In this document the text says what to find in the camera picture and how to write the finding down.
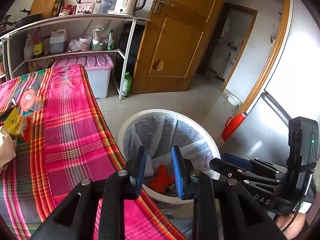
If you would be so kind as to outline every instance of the storage bin with pink lid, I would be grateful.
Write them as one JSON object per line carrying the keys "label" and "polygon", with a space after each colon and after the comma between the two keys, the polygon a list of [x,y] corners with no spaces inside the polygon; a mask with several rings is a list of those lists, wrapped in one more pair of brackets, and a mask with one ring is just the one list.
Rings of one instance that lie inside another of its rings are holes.
{"label": "storage bin with pink lid", "polygon": [[57,60],[52,67],[81,64],[88,74],[89,83],[95,98],[106,98],[110,72],[113,68],[112,59],[106,54],[65,57]]}

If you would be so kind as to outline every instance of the metal screw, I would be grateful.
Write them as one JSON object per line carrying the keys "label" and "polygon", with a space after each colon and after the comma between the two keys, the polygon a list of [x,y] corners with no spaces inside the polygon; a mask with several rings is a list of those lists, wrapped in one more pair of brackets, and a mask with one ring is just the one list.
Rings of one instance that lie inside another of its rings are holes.
{"label": "metal screw", "polygon": [[192,176],[196,176],[196,177],[200,176],[200,174],[201,174],[201,172],[199,170],[192,170],[190,173]]}
{"label": "metal screw", "polygon": [[120,176],[120,177],[124,177],[124,176],[126,176],[128,174],[128,172],[126,171],[126,170],[119,170],[118,171],[118,175]]}
{"label": "metal screw", "polygon": [[81,185],[82,186],[87,186],[91,183],[91,180],[90,179],[83,179],[81,180]]}
{"label": "metal screw", "polygon": [[231,185],[231,186],[234,186],[234,185],[237,184],[237,180],[236,180],[236,179],[233,179],[233,178],[228,179],[228,184]]}

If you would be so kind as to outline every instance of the cutting board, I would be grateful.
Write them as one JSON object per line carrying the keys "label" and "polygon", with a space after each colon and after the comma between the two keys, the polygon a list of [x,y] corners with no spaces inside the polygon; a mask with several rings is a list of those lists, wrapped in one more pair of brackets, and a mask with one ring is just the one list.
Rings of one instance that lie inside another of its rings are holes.
{"label": "cutting board", "polygon": [[42,13],[41,19],[51,17],[52,9],[56,0],[33,0],[31,14]]}

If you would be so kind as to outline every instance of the orange lid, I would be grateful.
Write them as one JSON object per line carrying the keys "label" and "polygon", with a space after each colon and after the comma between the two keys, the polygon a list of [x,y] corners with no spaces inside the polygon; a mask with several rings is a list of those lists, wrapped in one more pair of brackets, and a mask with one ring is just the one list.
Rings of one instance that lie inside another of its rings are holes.
{"label": "orange lid", "polygon": [[28,112],[30,108],[33,106],[36,99],[36,94],[33,89],[29,89],[24,92],[20,101],[21,109],[25,112]]}

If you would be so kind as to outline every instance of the beige bag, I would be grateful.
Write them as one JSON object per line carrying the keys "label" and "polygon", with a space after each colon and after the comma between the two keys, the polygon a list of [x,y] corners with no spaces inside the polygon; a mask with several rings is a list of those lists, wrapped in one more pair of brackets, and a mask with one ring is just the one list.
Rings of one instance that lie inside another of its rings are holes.
{"label": "beige bag", "polygon": [[3,166],[16,156],[13,141],[5,127],[0,127],[0,173]]}

